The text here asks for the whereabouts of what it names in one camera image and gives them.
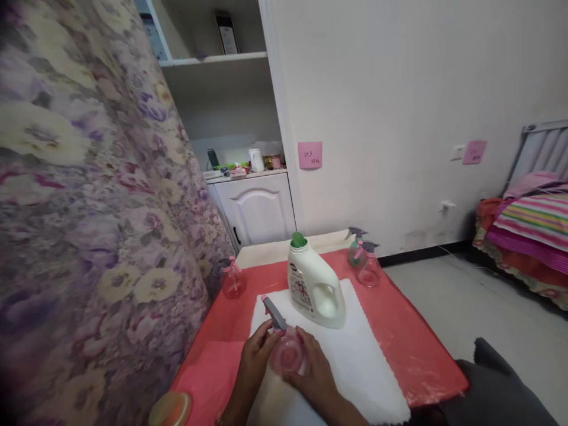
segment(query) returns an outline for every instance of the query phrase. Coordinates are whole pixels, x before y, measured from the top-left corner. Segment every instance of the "cabinet door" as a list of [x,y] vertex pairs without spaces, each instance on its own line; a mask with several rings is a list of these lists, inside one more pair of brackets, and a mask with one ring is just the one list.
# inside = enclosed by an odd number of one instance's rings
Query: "cabinet door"
[[219,217],[221,218],[221,222],[223,222],[223,226],[229,233],[229,239],[231,240],[231,245],[233,246],[233,250],[235,250],[235,256],[238,255],[240,251],[240,246],[237,244],[237,240],[235,240],[235,235],[233,234],[233,230],[229,226],[227,222],[227,217],[225,216],[225,212],[223,211],[223,206],[221,205],[221,200],[219,200],[219,196],[217,195],[217,190],[215,188],[214,183],[209,183],[207,185],[207,189],[209,189],[209,194],[211,194],[211,199],[217,206],[217,211],[219,213]]
[[215,188],[240,247],[292,238],[296,221],[286,173],[216,183]]

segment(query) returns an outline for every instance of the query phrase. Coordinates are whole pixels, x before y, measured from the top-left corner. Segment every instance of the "cabinet handle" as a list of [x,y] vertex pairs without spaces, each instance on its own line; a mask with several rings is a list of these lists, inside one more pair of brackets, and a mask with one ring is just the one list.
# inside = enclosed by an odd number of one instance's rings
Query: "cabinet handle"
[[237,239],[238,245],[241,245],[241,240],[238,239],[238,235],[237,235],[237,227],[233,227],[233,232],[235,233],[235,238]]

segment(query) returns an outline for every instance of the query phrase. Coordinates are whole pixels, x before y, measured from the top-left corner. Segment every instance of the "floral curtain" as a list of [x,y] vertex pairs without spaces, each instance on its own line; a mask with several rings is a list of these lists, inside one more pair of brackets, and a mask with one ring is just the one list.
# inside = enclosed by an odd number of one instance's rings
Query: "floral curtain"
[[21,0],[0,51],[0,380],[26,424],[144,424],[233,253],[133,0]]

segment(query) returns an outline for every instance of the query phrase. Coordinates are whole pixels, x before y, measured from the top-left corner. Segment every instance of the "green bottle cap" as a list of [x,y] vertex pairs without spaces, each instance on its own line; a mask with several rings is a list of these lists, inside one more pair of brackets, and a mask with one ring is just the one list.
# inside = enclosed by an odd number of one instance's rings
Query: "green bottle cap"
[[292,247],[294,247],[295,249],[298,249],[298,248],[305,246],[306,244],[308,244],[308,240],[306,240],[304,238],[302,233],[295,232],[295,233],[292,234],[292,241],[290,242],[290,245]]

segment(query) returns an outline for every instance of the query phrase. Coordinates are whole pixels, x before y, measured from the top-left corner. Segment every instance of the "person's right hand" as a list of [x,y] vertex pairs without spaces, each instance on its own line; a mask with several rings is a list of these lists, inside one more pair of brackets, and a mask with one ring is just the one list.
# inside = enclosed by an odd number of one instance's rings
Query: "person's right hand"
[[313,335],[296,327],[304,341],[308,364],[305,375],[285,373],[284,381],[296,388],[328,425],[368,426],[357,408],[337,390],[330,362]]
[[306,373],[304,376],[285,373],[284,381],[299,390],[314,410],[325,411],[326,407],[341,399],[331,373],[330,363],[313,335],[301,327],[296,327],[296,330],[304,342],[308,356]]

